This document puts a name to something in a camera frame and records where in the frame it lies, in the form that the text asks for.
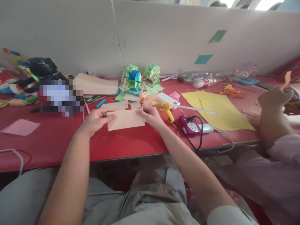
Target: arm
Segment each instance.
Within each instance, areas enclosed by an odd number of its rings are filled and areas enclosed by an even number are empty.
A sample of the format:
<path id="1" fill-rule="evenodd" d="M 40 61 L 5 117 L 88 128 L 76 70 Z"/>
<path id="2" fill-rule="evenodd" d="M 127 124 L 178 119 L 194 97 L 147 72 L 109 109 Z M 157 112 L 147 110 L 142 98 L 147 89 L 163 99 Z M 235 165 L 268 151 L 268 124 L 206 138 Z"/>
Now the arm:
<path id="1" fill-rule="evenodd" d="M 218 206 L 236 206 L 226 190 L 205 163 L 172 132 L 162 121 L 155 107 L 142 106 L 144 111 L 137 112 L 158 130 L 162 139 L 187 181 L 207 219 L 209 213 Z"/>
<path id="2" fill-rule="evenodd" d="M 49 197 L 39 220 L 39 225 L 82 224 L 88 192 L 90 137 L 105 123 L 115 118 L 106 117 L 113 110 L 102 108 L 91 111 L 74 134 Z"/>
<path id="3" fill-rule="evenodd" d="M 267 149 L 282 136 L 293 134 L 293 129 L 285 119 L 282 108 L 292 98 L 293 91 L 284 92 L 282 88 L 275 88 L 259 96 L 262 107 L 260 118 L 260 133 Z"/>

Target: white cable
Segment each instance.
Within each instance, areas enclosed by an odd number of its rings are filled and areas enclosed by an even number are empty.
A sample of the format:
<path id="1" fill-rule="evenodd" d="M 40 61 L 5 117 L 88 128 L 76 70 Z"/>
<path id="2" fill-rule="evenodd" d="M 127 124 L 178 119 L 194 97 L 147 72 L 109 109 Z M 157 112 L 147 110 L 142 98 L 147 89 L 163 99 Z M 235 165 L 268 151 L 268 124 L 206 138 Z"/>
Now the white cable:
<path id="1" fill-rule="evenodd" d="M 227 137 L 231 140 L 231 143 L 232 143 L 232 146 L 231 146 L 230 149 L 228 149 L 226 151 L 218 152 L 218 153 L 213 153 L 213 154 L 221 154 L 221 153 L 225 153 L 225 152 L 231 151 L 234 148 L 234 142 L 233 142 L 232 138 L 225 131 L 221 130 L 220 128 L 217 128 L 217 127 L 212 127 L 212 128 L 213 129 L 219 129 L 220 131 L 224 132 L 227 135 Z"/>
<path id="2" fill-rule="evenodd" d="M 21 166 L 20 166 L 20 172 L 19 172 L 19 176 L 22 175 L 22 171 L 23 171 L 23 166 L 24 166 L 24 159 L 23 157 L 20 155 L 20 153 L 18 153 L 15 149 L 10 148 L 10 149 L 5 149 L 5 150 L 0 150 L 0 152 L 8 152 L 8 151 L 13 151 L 19 158 L 21 161 Z"/>

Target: yellow paper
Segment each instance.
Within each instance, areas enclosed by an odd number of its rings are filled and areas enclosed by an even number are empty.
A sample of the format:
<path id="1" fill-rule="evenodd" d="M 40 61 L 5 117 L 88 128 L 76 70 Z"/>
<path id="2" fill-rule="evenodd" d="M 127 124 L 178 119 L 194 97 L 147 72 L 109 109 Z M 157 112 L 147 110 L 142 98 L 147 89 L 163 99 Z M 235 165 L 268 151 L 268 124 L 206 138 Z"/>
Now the yellow paper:
<path id="1" fill-rule="evenodd" d="M 208 123 L 222 130 L 255 130 L 245 117 L 236 109 L 226 95 L 197 91 L 197 95 L 205 110 L 217 112 L 207 113 Z"/>
<path id="2" fill-rule="evenodd" d="M 194 108 L 203 109 L 203 106 L 199 100 L 197 92 L 181 93 L 181 95 L 187 100 L 187 102 Z M 198 113 L 208 122 L 208 118 L 205 112 L 198 111 Z"/>

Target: pink paper square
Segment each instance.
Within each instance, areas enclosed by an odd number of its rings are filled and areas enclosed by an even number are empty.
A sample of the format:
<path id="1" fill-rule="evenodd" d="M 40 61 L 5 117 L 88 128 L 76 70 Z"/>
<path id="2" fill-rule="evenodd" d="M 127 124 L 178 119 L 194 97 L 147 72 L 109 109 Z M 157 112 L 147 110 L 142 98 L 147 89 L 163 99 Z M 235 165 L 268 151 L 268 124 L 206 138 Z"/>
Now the pink paper square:
<path id="1" fill-rule="evenodd" d="M 41 125 L 41 124 L 31 122 L 28 120 L 24 120 L 24 119 L 19 119 L 16 122 L 14 122 L 13 124 L 4 128 L 1 132 L 21 135 L 21 136 L 27 136 L 27 135 L 31 134 L 39 125 Z"/>

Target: white sleeve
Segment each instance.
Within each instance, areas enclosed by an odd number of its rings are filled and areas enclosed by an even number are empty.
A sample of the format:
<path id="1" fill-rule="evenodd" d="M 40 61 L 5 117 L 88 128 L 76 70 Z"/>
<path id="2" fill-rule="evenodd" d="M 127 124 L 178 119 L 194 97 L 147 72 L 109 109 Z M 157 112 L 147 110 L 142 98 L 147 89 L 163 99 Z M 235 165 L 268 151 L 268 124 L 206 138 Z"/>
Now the white sleeve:
<path id="1" fill-rule="evenodd" d="M 207 225 L 258 225 L 247 213 L 235 206 L 219 206 L 210 212 Z"/>

